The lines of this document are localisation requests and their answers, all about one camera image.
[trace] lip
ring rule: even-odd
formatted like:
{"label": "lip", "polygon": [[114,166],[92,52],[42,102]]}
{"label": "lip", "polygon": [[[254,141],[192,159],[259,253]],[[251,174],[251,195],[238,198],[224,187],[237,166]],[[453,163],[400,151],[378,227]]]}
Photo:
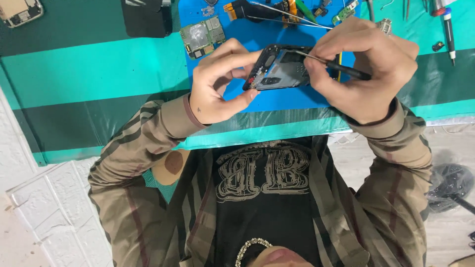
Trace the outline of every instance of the lip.
{"label": "lip", "polygon": [[289,261],[293,261],[295,263],[305,262],[305,260],[297,253],[287,248],[281,248],[267,255],[263,266],[267,264],[285,263]]}

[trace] person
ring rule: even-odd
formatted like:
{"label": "person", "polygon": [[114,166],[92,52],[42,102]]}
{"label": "person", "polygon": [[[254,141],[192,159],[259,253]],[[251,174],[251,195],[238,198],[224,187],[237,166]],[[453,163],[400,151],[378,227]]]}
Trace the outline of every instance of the person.
{"label": "person", "polygon": [[[327,136],[171,151],[259,97],[222,98],[260,55],[230,39],[199,62],[190,94],[145,103],[91,168],[114,266],[424,266],[431,152],[425,121],[395,97],[417,69],[418,46],[349,18],[310,55],[342,51],[372,80],[338,83],[318,61],[304,64],[312,87],[376,155],[357,192],[336,170]],[[145,186],[150,168],[162,184],[179,179],[170,203]]]}

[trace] precision screwdriver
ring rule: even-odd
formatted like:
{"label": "precision screwdriver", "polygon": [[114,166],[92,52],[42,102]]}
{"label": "precision screwdriver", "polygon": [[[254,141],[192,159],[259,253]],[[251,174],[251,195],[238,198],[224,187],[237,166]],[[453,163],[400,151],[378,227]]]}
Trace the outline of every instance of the precision screwdriver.
{"label": "precision screwdriver", "polygon": [[359,80],[363,80],[363,81],[369,81],[371,80],[371,75],[367,74],[366,72],[362,72],[362,71],[359,71],[355,68],[352,68],[352,67],[346,67],[346,66],[343,66],[343,65],[340,65],[338,63],[335,63],[331,60],[326,60],[326,59],[323,59],[323,58],[320,58],[320,57],[313,57],[313,56],[310,56],[302,51],[299,51],[299,50],[291,50],[290,52],[295,52],[299,55],[302,55],[302,56],[306,56],[306,57],[310,57],[310,58],[313,58],[313,59],[316,59],[320,62],[322,62],[323,64],[325,64],[325,66],[331,68],[331,69],[334,69],[334,70],[339,70],[343,73],[346,73],[348,75],[350,75],[351,77],[353,78],[356,78],[356,79],[359,79]]}

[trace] metal bracket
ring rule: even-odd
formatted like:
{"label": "metal bracket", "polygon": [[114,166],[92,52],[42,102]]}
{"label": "metal bracket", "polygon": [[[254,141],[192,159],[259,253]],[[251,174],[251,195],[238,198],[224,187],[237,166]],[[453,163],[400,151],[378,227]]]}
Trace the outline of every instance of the metal bracket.
{"label": "metal bracket", "polygon": [[207,6],[203,9],[201,9],[201,12],[203,12],[204,17],[208,17],[214,14],[214,7]]}

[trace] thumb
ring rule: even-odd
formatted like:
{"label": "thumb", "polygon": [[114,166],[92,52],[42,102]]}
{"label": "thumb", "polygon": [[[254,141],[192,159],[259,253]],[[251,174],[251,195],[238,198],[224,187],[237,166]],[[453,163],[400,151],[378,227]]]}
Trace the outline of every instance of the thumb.
{"label": "thumb", "polygon": [[258,94],[260,94],[260,91],[250,89],[236,96],[234,99],[222,102],[221,112],[229,119],[234,114],[247,108]]}
{"label": "thumb", "polygon": [[347,87],[333,80],[326,71],[325,65],[316,59],[307,57],[304,60],[304,65],[310,76],[310,85],[322,94],[329,103],[347,92]]}

